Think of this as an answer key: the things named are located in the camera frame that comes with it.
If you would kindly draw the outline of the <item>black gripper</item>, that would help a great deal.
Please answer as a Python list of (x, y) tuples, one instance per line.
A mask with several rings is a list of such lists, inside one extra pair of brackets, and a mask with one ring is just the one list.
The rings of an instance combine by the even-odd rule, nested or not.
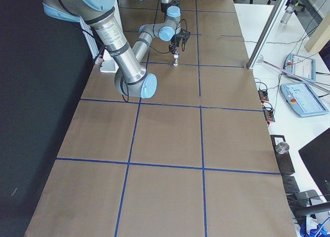
[(169, 52), (179, 55), (178, 47), (181, 41), (181, 35), (174, 35), (171, 39), (171, 45), (169, 45)]
[(161, 6), (161, 12), (166, 13), (167, 9), (171, 6), (171, 4), (170, 3), (160, 3), (160, 6)]

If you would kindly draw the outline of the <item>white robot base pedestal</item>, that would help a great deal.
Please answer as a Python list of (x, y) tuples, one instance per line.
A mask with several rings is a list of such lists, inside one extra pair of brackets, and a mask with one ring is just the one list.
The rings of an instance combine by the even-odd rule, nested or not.
[(115, 74), (119, 68), (116, 61), (110, 55), (110, 50), (118, 50), (125, 45), (127, 41), (123, 40), (123, 28), (118, 7), (118, 0), (114, 0), (112, 13), (101, 22), (101, 28), (98, 31), (106, 49), (103, 53), (103, 62), (100, 70), (103, 73)]

